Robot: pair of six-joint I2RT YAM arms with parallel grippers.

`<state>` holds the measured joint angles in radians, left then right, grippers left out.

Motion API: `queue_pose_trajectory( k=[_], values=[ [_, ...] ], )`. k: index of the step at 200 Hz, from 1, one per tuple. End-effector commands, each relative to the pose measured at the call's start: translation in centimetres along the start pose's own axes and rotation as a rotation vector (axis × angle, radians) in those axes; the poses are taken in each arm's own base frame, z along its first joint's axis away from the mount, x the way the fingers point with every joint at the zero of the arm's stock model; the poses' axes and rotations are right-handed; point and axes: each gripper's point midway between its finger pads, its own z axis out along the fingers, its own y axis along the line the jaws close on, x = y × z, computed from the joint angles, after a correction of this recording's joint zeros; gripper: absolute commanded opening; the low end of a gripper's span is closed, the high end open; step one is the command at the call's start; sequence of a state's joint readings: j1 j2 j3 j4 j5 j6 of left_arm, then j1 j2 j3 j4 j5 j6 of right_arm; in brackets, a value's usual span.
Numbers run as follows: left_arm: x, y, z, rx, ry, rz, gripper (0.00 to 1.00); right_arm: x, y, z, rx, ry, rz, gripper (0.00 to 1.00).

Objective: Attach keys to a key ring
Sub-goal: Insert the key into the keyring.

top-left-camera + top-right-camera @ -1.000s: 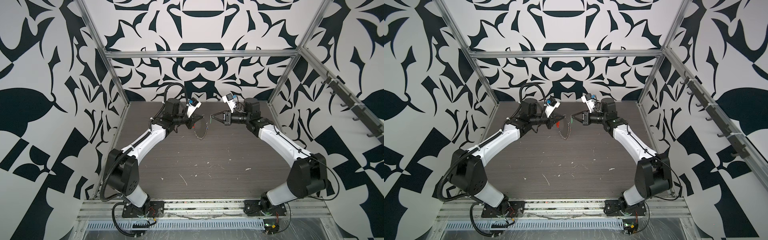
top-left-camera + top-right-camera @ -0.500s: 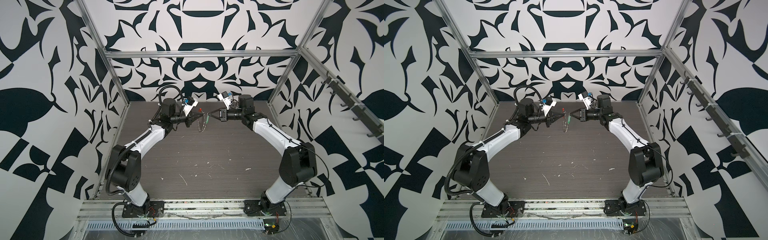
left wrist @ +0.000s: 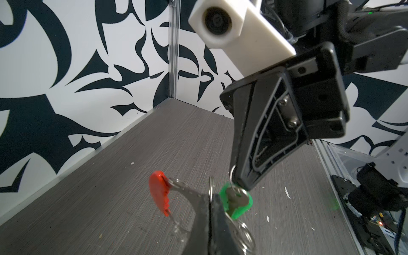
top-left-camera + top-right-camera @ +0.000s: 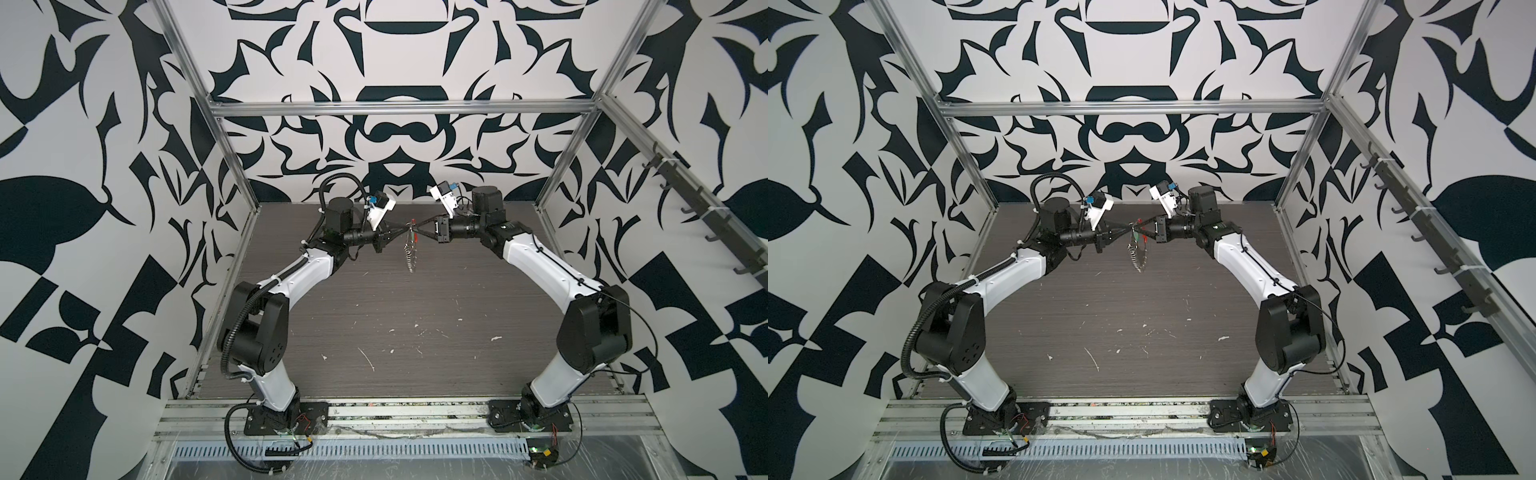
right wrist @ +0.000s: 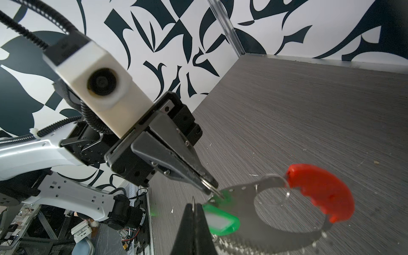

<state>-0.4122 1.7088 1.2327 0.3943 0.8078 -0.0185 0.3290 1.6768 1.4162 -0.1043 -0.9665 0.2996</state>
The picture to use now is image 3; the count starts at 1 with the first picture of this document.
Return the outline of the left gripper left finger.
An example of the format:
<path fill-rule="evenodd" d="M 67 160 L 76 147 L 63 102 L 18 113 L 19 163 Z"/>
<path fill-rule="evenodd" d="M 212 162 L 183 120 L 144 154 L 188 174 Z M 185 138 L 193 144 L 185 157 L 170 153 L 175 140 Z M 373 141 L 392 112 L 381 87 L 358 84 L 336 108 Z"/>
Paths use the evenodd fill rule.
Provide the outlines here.
<path fill-rule="evenodd" d="M 210 252 L 210 202 L 204 195 L 199 200 L 198 212 L 195 214 L 190 237 L 182 252 L 183 255 L 209 255 Z"/>

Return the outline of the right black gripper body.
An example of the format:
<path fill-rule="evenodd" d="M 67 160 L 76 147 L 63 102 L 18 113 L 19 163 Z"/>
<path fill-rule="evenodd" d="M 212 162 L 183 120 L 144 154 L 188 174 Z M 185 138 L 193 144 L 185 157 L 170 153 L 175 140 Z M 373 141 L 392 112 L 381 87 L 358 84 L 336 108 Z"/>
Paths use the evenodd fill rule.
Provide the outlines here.
<path fill-rule="evenodd" d="M 300 130 L 289 140 L 341 138 L 346 134 L 350 107 L 335 46 L 323 42 L 284 60 L 294 101 L 300 110 Z"/>

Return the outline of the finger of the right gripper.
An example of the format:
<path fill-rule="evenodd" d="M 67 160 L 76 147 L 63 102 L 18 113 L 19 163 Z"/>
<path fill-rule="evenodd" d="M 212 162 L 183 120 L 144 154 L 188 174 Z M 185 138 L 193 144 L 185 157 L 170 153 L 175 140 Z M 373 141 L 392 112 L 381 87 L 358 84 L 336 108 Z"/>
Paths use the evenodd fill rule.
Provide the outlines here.
<path fill-rule="evenodd" d="M 308 140 L 284 67 L 232 83 L 220 100 L 234 117 L 232 181 L 247 191 Z"/>

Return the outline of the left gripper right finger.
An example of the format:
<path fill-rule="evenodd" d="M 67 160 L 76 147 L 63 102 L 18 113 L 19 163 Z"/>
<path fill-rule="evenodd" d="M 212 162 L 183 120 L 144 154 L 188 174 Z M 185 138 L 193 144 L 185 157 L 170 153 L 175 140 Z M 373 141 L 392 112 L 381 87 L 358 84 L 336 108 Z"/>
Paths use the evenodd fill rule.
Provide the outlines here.
<path fill-rule="evenodd" d="M 213 194 L 210 202 L 210 254 L 240 255 L 225 214 L 221 198 Z"/>

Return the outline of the green capped key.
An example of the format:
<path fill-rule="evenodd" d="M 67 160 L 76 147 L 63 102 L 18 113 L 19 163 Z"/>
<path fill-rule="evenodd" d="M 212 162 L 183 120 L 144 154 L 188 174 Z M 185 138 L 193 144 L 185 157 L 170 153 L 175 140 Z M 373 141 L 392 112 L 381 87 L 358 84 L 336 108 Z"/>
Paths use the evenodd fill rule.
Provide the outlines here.
<path fill-rule="evenodd" d="M 220 190 L 221 198 L 225 212 L 232 220 L 237 220 L 246 213 L 253 205 L 252 196 L 244 189 L 226 183 Z"/>

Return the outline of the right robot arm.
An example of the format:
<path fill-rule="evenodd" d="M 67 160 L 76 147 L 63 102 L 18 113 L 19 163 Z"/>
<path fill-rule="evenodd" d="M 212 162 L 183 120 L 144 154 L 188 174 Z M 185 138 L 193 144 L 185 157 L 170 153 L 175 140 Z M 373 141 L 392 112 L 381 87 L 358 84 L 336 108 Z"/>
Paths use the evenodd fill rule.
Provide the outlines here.
<path fill-rule="evenodd" d="M 343 137 L 350 107 L 344 75 L 395 70 L 408 50 L 408 7 L 348 1 L 275 1 L 278 33 L 297 55 L 256 60 L 220 96 L 234 117 L 230 182 L 253 189 L 310 139 Z"/>

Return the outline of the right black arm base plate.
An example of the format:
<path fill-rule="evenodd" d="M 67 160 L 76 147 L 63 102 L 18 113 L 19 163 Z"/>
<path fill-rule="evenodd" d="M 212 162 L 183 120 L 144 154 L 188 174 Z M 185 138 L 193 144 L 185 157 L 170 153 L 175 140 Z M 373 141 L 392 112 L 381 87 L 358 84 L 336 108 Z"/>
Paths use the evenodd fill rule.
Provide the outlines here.
<path fill-rule="evenodd" d="M 356 211 L 356 208 L 348 201 L 350 194 L 357 189 L 357 186 L 341 176 L 331 175 L 330 179 L 339 197 L 340 207 L 343 209 L 351 232 L 355 237 L 355 242 L 363 250 L 363 254 L 395 254 L 391 244 L 391 241 L 394 240 L 394 233 L 385 234 L 387 231 L 378 223 L 380 217 L 377 215 L 367 218 Z"/>

